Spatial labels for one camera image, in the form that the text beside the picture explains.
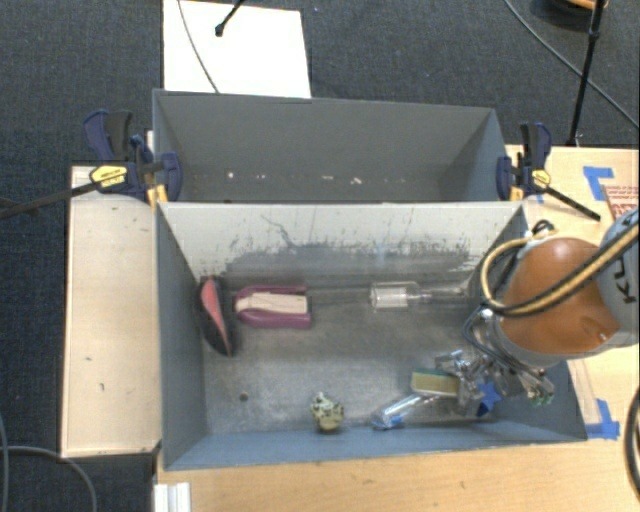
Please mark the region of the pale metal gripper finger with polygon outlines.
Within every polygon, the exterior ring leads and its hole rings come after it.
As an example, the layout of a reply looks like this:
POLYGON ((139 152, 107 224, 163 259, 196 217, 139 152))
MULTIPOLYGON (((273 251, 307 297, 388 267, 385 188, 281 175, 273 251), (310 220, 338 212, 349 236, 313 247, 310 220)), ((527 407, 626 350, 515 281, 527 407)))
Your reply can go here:
POLYGON ((461 416, 484 416, 485 393, 478 387, 475 381, 467 378, 459 379, 457 392, 457 413, 461 416))
POLYGON ((473 374, 473 360, 462 350, 436 356, 434 362, 437 370, 457 378, 470 378, 473 374))

